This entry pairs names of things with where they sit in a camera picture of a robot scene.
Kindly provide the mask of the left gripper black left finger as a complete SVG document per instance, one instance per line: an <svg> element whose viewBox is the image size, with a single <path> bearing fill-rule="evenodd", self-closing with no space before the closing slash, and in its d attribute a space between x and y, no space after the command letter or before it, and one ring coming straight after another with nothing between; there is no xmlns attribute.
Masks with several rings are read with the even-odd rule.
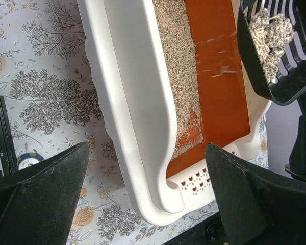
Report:
<svg viewBox="0 0 306 245"><path fill-rule="evenodd" d="M0 178L0 244L66 244L88 161L81 142Z"/></svg>

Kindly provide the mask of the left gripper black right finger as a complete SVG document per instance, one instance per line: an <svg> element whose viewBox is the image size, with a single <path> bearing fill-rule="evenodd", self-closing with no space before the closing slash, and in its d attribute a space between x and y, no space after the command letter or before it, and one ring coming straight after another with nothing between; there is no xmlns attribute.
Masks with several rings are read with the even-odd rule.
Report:
<svg viewBox="0 0 306 245"><path fill-rule="evenodd" d="M229 244L306 244L306 182L212 143L205 156Z"/></svg>

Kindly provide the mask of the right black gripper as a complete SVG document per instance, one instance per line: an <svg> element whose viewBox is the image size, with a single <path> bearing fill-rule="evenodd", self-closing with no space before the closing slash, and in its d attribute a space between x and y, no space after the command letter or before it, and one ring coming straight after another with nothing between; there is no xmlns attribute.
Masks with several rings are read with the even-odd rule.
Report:
<svg viewBox="0 0 306 245"><path fill-rule="evenodd" d="M302 112L299 118L297 138L289 157L289 163L285 165L285 171L293 179L306 182L306 94L298 99Z"/></svg>

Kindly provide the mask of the black litter scoop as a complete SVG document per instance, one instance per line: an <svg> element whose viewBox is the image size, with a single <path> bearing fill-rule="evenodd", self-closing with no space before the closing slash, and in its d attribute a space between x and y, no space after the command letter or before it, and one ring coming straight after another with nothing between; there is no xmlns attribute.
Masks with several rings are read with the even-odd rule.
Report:
<svg viewBox="0 0 306 245"><path fill-rule="evenodd" d="M237 40L256 94L283 106L306 91L306 1L240 1Z"/></svg>

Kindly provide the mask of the white orange litter box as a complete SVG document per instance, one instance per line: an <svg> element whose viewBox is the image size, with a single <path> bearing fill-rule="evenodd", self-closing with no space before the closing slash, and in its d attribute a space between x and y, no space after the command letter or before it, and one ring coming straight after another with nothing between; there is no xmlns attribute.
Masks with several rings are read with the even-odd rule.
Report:
<svg viewBox="0 0 306 245"><path fill-rule="evenodd" d="M198 52L206 142L171 167L176 112L152 1L79 1L107 134L135 212L165 226L214 200L205 148L214 142L244 160L261 148L270 102L253 91L236 40L238 1L187 1Z"/></svg>

